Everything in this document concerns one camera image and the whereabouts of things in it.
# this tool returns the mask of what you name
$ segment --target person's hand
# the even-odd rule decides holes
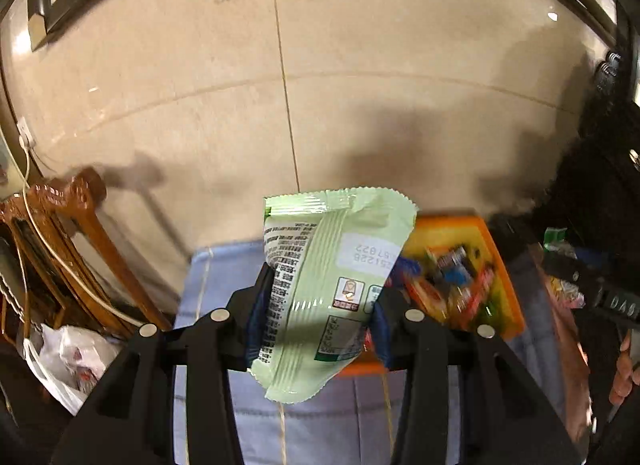
[[[631,332],[626,334],[620,346],[620,356],[616,362],[616,376],[613,379],[613,386],[609,393],[609,401],[613,405],[620,405],[631,390],[636,385],[640,385],[640,368],[633,370],[633,362],[629,356],[629,346],[631,345]]]

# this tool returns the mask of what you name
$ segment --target white plastic bag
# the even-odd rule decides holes
[[[42,337],[40,354],[29,339],[24,340],[25,360],[51,396],[75,415],[119,348],[100,334],[74,326],[53,330],[43,324]]]

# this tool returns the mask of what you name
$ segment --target silver screw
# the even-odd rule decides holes
[[[424,320],[424,313],[416,308],[411,308],[404,312],[404,317],[411,322],[422,322]]]
[[[229,310],[224,308],[218,308],[217,310],[213,310],[211,312],[211,320],[214,320],[216,322],[224,322],[229,317],[231,317]]]
[[[142,335],[143,337],[152,337],[156,334],[157,331],[158,328],[155,324],[145,324],[144,326],[142,326],[142,328],[140,328],[140,335]]]
[[[495,336],[495,330],[489,324],[480,324],[478,326],[478,335],[485,339],[492,339]]]

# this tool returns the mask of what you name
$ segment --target beige wall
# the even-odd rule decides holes
[[[39,167],[98,166],[106,226],[176,293],[198,247],[260,236],[267,194],[529,196],[606,50],[555,0],[100,0],[34,53],[26,24],[16,0],[0,47]]]

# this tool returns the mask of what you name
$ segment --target snack wrapper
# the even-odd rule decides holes
[[[358,356],[416,211],[383,188],[265,200],[264,250],[275,278],[251,372],[267,398],[306,400]]]

